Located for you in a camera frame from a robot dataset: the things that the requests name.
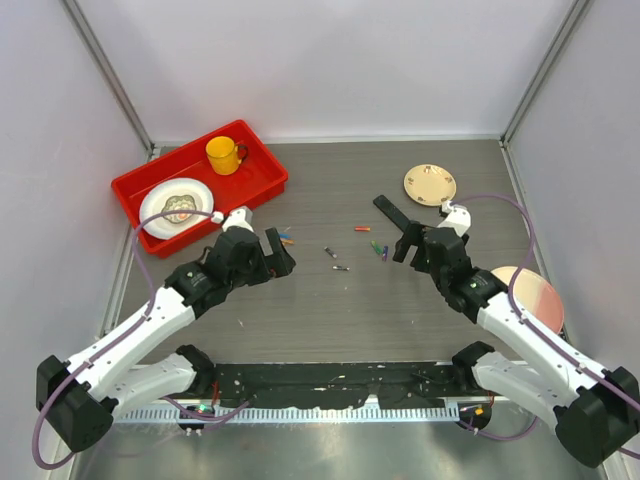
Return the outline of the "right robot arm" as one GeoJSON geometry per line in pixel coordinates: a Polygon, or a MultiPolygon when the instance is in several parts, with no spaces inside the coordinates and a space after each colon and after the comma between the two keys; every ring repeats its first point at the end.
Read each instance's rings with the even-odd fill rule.
{"type": "Polygon", "coordinates": [[[502,395],[546,423],[564,449],[595,468],[639,433],[639,382],[624,367],[610,370],[548,329],[514,298],[504,282],[473,266],[466,233],[449,222],[407,223],[394,261],[417,249],[412,267],[431,276],[447,305],[507,344],[521,368],[477,342],[451,380],[465,395],[480,389],[502,395]]]}

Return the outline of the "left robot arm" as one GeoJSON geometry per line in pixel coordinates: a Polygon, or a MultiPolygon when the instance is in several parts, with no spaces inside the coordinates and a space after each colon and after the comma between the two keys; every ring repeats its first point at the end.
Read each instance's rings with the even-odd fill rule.
{"type": "Polygon", "coordinates": [[[108,335],[62,361],[51,355],[36,372],[36,424],[48,424],[72,453],[89,449],[113,422],[157,398],[205,397],[214,382],[209,357],[183,345],[161,362],[137,369],[157,345],[226,301],[240,287],[292,273],[293,257],[276,229],[271,254],[250,229],[232,226],[200,258],[178,266],[150,300],[108,335]]]}

